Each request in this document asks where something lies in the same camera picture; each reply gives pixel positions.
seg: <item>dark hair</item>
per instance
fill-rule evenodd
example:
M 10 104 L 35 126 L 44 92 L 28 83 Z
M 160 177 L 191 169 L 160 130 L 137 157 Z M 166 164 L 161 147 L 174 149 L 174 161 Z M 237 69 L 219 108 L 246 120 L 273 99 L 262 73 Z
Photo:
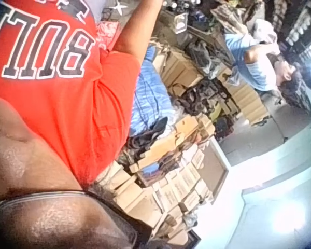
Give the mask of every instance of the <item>dark hair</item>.
M 298 62 L 294 62 L 292 64 L 294 67 L 296 67 L 295 72 L 291 75 L 291 80 L 283 82 L 281 84 L 281 88 L 286 88 L 286 90 L 291 92 L 296 92 L 303 83 L 303 77 L 301 74 L 301 65 Z

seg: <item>light blue shirt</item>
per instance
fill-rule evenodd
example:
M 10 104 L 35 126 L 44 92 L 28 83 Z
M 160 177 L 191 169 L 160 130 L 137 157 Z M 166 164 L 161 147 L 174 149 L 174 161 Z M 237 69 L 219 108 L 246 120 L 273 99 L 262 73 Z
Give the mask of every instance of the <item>light blue shirt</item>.
M 234 66 L 237 66 L 239 74 L 247 84 L 260 91 L 277 89 L 275 72 L 266 55 L 253 64 L 244 63 L 244 52 L 258 44 L 251 35 L 225 34 L 224 40 L 234 56 Z

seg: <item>man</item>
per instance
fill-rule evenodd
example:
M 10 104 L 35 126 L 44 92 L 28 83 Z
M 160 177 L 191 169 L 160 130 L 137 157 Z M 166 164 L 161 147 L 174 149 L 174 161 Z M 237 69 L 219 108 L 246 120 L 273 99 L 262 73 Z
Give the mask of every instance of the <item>man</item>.
M 0 247 L 149 248 L 150 227 L 81 190 L 63 161 L 0 99 Z
M 295 77 L 299 71 L 295 66 L 286 61 L 272 65 L 268 59 L 267 54 L 280 54 L 276 43 L 257 44 L 249 34 L 225 34 L 224 38 L 235 59 L 233 71 L 238 70 L 240 77 L 254 89 L 277 91 L 284 84 L 297 85 Z
M 101 59 L 84 0 L 0 2 L 0 97 L 83 187 L 126 141 L 136 79 L 161 6 L 162 0 L 142 0 Z

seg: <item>red t-shirt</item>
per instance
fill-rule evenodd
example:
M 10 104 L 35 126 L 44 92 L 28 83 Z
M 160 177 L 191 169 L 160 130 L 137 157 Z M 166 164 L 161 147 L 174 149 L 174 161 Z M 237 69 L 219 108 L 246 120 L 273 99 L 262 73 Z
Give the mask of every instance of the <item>red t-shirt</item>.
M 90 184 L 126 141 L 139 62 L 110 53 L 100 64 L 83 0 L 7 2 L 0 3 L 0 97 L 80 184 Z

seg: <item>blue clothing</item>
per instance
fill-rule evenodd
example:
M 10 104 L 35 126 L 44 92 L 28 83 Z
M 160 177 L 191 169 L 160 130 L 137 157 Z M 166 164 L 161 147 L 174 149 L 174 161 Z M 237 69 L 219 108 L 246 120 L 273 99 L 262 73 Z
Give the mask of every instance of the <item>blue clothing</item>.
M 244 63 L 244 52 L 258 44 L 251 35 L 225 34 L 224 40 L 234 56 L 234 66 L 237 66 L 239 74 L 247 84 L 260 91 L 277 89 L 275 72 L 266 55 L 253 64 Z

